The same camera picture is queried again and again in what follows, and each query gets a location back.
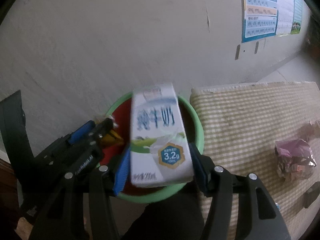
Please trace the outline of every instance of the purple plastic bag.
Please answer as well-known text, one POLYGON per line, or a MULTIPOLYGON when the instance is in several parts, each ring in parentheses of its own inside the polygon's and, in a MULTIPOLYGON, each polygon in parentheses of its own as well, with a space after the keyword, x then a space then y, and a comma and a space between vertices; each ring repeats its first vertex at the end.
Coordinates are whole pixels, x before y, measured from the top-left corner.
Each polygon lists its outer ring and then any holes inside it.
POLYGON ((303 139, 276 141, 277 172, 286 180, 308 179, 313 174, 316 161, 310 145, 303 139))

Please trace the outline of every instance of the bowl rim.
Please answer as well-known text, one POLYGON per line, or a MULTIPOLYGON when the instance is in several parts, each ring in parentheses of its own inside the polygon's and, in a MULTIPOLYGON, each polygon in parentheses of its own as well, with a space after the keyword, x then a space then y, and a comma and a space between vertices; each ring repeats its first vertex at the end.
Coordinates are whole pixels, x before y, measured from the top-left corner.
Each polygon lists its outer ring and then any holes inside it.
MULTIPOLYGON (((129 92, 122 97, 120 97, 107 111, 107 116, 112 115, 112 113, 125 101, 132 98, 132 92, 129 92)), ((200 119, 196 113, 196 111, 193 109, 191 104, 182 96, 178 96, 178 101, 183 104, 183 106, 187 109, 189 112, 191 119, 195 125, 195 144, 199 150, 199 152, 202 154, 204 150, 204 131, 202 124, 200 122, 200 119)), ((118 197, 127 201, 135 202, 135 203, 152 203, 152 202, 158 202, 161 200, 164 200, 166 198, 169 198, 170 196, 176 194, 179 190, 181 190, 186 183, 179 183, 174 184, 170 186, 166 186, 162 188, 161 190, 158 190, 156 192, 142 195, 142 196, 133 196, 133 195, 127 195, 124 193, 119 193, 118 197)))

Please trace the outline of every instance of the beige mat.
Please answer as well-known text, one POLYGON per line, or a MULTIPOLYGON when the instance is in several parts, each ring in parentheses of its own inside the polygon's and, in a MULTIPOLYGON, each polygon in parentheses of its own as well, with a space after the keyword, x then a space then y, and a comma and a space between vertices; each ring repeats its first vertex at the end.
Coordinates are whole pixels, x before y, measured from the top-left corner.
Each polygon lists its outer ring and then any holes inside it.
MULTIPOLYGON (((299 138, 299 129, 320 120, 320 92, 314 82, 238 85, 229 88, 193 89, 190 102, 204 128, 204 154, 231 173, 256 173, 280 212, 292 240, 305 232, 320 207, 320 198, 303 208, 302 195, 320 180, 320 139, 310 142, 318 162, 308 180, 284 182, 276 172, 276 140, 299 138)), ((211 199, 201 196, 206 219, 211 199)), ((228 239, 234 239, 237 221, 234 195, 228 239)))

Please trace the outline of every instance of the milk carton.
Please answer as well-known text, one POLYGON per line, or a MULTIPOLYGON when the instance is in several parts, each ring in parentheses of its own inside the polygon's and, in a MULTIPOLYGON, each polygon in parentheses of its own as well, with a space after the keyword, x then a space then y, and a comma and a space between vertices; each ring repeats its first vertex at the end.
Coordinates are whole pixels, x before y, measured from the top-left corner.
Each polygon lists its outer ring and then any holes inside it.
POLYGON ((134 91, 131 183, 159 187, 192 181, 193 167, 172 84, 134 91))

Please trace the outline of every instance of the educational chart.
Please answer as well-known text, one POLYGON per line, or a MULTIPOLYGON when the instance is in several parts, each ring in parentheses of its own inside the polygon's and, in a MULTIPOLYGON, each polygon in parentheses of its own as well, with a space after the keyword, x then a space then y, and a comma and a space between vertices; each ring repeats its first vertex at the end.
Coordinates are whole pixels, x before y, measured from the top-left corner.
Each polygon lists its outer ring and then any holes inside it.
POLYGON ((278 0, 278 24, 276 35, 285 36, 291 33, 293 20, 294 1, 278 0))
POLYGON ((294 0, 291 34, 299 34, 302 22, 302 0, 294 0))
POLYGON ((278 0, 244 0, 242 42, 276 35, 278 0))

